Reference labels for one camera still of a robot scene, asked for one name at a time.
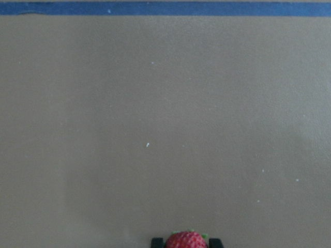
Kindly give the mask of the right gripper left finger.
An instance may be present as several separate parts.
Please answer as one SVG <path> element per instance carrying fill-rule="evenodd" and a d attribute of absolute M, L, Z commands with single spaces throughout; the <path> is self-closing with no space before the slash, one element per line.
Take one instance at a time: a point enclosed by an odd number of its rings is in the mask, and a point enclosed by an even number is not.
<path fill-rule="evenodd" d="M 151 239 L 151 248 L 164 248 L 164 240 L 160 237 Z"/>

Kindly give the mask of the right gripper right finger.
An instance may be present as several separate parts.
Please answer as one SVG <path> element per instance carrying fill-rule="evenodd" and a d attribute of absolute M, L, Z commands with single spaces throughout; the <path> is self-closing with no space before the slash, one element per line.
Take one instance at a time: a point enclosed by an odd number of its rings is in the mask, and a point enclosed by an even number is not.
<path fill-rule="evenodd" d="M 208 241 L 209 248 L 223 248 L 223 244 L 221 239 L 219 238 L 209 238 Z"/>

